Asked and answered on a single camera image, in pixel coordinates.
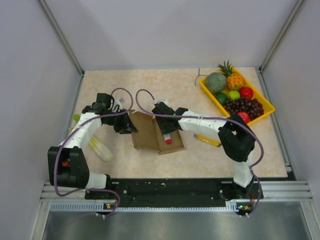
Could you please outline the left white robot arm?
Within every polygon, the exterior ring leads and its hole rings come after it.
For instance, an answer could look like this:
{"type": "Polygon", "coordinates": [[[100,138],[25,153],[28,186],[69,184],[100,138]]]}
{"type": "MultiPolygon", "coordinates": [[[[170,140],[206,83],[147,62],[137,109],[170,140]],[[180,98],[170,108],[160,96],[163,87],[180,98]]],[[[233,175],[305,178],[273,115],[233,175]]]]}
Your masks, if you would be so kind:
{"type": "Polygon", "coordinates": [[[102,126],[112,126],[119,134],[137,133],[128,110],[123,108],[123,98],[114,99],[107,93],[98,93],[95,102],[81,112],[79,121],[69,136],[47,152],[49,181],[52,186],[76,189],[96,189],[102,198],[114,191],[107,174],[89,170],[84,150],[95,132],[102,126]]]}

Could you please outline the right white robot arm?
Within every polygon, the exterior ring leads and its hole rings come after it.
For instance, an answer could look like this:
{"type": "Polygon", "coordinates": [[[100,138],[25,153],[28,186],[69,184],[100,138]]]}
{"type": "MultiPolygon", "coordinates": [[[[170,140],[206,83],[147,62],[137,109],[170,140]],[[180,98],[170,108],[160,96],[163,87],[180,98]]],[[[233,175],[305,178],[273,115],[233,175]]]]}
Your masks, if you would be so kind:
{"type": "Polygon", "coordinates": [[[245,198],[252,191],[253,175],[250,172],[255,138],[250,128],[238,115],[208,119],[207,116],[192,112],[184,107],[173,110],[166,100],[153,102],[152,113],[163,135],[177,130],[191,131],[210,140],[220,142],[225,154],[233,160],[233,192],[245,198]]]}

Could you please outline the brown cardboard express box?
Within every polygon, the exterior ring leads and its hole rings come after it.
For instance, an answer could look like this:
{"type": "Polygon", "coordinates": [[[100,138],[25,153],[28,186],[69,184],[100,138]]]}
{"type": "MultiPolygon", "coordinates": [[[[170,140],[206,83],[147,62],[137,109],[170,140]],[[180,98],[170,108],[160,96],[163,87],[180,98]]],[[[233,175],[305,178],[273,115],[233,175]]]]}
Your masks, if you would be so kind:
{"type": "Polygon", "coordinates": [[[131,110],[129,117],[138,132],[132,132],[133,147],[137,150],[157,152],[160,156],[185,150],[178,130],[170,133],[171,144],[166,144],[154,117],[140,111],[131,110]]]}

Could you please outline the white tube red cap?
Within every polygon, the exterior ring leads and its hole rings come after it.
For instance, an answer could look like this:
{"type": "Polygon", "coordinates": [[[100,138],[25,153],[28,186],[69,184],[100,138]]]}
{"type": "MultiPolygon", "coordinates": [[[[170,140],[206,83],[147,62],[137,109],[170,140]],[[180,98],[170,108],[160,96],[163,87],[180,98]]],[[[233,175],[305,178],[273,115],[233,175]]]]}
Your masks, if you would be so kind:
{"type": "Polygon", "coordinates": [[[172,144],[172,138],[171,138],[171,135],[169,133],[168,134],[164,134],[163,138],[164,138],[164,141],[165,141],[165,143],[167,145],[172,144]]]}

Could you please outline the yellow utility knife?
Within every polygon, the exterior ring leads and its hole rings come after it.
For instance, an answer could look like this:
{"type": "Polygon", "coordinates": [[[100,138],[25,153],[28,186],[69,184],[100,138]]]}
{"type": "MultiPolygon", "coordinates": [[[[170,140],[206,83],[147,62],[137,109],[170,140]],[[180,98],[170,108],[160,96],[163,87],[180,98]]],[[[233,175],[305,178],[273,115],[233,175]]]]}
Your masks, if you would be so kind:
{"type": "Polygon", "coordinates": [[[197,140],[202,141],[202,142],[207,143],[207,144],[210,144],[210,145],[212,145],[214,147],[220,147],[222,145],[219,141],[215,141],[215,140],[209,139],[209,138],[207,138],[205,136],[202,136],[202,135],[194,134],[193,136],[197,140]]]}

